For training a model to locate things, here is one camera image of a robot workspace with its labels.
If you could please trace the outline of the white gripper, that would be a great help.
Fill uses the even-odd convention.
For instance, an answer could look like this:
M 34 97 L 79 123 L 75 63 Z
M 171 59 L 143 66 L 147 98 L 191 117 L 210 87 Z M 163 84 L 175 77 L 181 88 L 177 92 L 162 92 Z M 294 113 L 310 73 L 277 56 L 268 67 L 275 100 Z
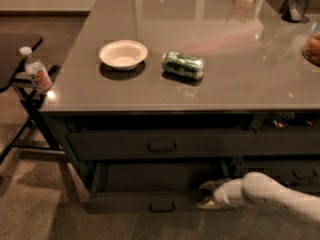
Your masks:
M 222 208 L 234 208 L 245 204 L 242 192 L 243 181 L 241 179 L 210 180 L 199 186 L 200 190 L 214 191 L 213 197 L 207 196 L 196 203 L 201 209 L 213 210 Z

